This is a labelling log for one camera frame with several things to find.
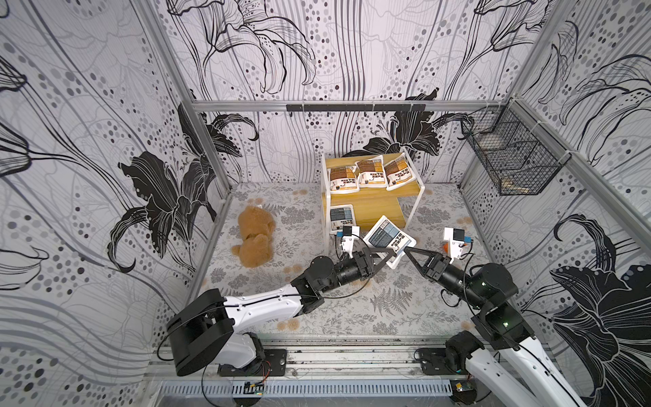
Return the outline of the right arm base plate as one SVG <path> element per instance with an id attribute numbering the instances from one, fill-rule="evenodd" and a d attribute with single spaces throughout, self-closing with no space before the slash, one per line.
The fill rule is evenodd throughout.
<path id="1" fill-rule="evenodd" d="M 483 351 L 483 349 L 420 348 L 414 352 L 414 358 L 426 376 L 469 376 L 470 373 L 466 370 L 466 361 L 471 359 L 472 353 L 479 351 Z"/>

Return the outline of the brown coffee bag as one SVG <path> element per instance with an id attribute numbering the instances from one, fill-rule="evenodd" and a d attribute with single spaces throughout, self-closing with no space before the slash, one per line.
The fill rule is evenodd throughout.
<path id="1" fill-rule="evenodd" d="M 391 160 L 384 166 L 387 179 L 387 190 L 393 191 L 415 181 L 413 172 L 405 153 L 400 154 L 396 159 Z"/>
<path id="2" fill-rule="evenodd" d="M 357 193 L 357 166 L 337 166 L 328 169 L 329 190 L 332 194 Z"/>
<path id="3" fill-rule="evenodd" d="M 382 155 L 361 159 L 355 165 L 358 170 L 357 182 L 360 188 L 386 188 L 388 186 Z"/>

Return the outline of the blue coffee bag top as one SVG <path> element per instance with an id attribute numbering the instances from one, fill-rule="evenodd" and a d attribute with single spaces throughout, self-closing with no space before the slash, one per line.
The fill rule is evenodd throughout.
<path id="1" fill-rule="evenodd" d="M 357 227 L 353 205 L 336 205 L 330 208 L 330 234 L 342 232 L 344 227 Z"/>

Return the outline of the blue coffee bag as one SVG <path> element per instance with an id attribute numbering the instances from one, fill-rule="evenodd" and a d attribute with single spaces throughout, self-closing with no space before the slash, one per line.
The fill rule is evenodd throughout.
<path id="1" fill-rule="evenodd" d="M 330 234 L 342 232 L 344 227 L 357 227 L 353 205 L 336 205 L 330 208 Z"/>
<path id="2" fill-rule="evenodd" d="M 364 241 L 373 248 L 391 249 L 398 257 L 406 248 L 413 248 L 416 241 L 383 215 L 364 236 Z"/>

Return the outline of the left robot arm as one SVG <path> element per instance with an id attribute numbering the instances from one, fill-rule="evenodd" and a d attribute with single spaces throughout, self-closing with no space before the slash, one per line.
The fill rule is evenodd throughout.
<path id="1" fill-rule="evenodd" d="M 200 294 L 166 326 L 176 374 L 188 376 L 212 362 L 256 372 L 264 348 L 253 328 L 309 314 L 325 303 L 325 293 L 370 280 L 396 257 L 394 250 L 378 248 L 364 248 L 338 263 L 318 256 L 293 281 L 266 293 L 225 297 L 210 289 Z"/>

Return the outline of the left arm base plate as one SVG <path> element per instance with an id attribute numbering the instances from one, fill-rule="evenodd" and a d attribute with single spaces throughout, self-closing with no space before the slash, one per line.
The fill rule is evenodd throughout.
<path id="1" fill-rule="evenodd" d="M 244 377 L 278 377 L 284 376 L 288 362 L 288 351 L 286 349 L 267 349 L 264 357 L 257 357 L 244 368 L 235 368 L 230 365 L 222 365 L 218 369 L 219 376 Z"/>

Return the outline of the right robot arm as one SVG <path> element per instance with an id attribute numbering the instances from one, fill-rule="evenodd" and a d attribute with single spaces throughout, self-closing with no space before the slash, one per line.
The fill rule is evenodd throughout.
<path id="1" fill-rule="evenodd" d="M 504 266 L 486 263 L 470 272 L 436 251 L 407 248 L 405 255 L 425 279 L 471 311 L 476 332 L 460 332 L 446 341 L 440 359 L 447 369 L 473 376 L 506 406 L 585 404 L 510 304 L 518 288 Z"/>

